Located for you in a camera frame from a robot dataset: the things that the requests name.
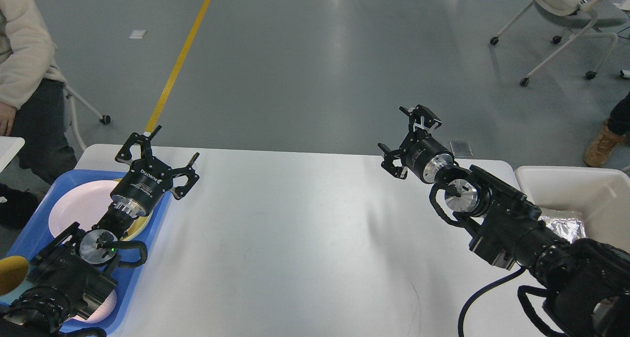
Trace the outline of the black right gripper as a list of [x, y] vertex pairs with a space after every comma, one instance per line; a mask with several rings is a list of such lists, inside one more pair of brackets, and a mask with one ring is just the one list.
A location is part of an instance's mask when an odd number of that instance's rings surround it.
[[432, 132], [441, 127], [443, 122], [429, 108], [420, 104], [412, 108], [400, 106], [400, 111], [409, 119], [409, 138], [396, 150], [378, 143], [378, 148], [383, 152], [381, 167], [397, 179], [405, 180], [409, 169], [422, 182], [435, 183], [438, 171], [455, 162], [453, 154], [432, 137]]

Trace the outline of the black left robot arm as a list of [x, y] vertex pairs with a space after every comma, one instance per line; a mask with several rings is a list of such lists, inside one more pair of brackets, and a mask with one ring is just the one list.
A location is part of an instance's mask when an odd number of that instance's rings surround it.
[[97, 223], [82, 229], [73, 222], [27, 262], [25, 270], [1, 277], [2, 295], [13, 295], [1, 308], [3, 337], [63, 337], [63, 323], [79, 316], [89, 319], [117, 287], [112, 273], [135, 269], [148, 259], [142, 241], [128, 239], [128, 230], [140, 217], [149, 216], [164, 194], [177, 200], [198, 182], [193, 165], [173, 168], [155, 157], [151, 133], [133, 133], [115, 160], [129, 171], [110, 192], [112, 202]]

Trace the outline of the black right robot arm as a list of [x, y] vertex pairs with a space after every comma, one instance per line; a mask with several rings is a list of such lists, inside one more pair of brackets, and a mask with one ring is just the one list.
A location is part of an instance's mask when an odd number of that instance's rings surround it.
[[540, 220], [540, 207], [520, 190], [479, 166], [459, 166], [432, 137], [442, 121], [427, 107], [400, 107], [408, 133], [400, 146], [383, 143], [382, 168], [404, 180], [408, 173], [431, 186], [428, 200], [448, 225], [471, 236], [470, 251], [492, 266], [518, 270], [475, 292], [458, 317], [458, 335], [482, 294], [529, 272], [539, 287], [522, 285], [517, 298], [545, 337], [627, 337], [629, 254], [590, 238], [569, 242]]

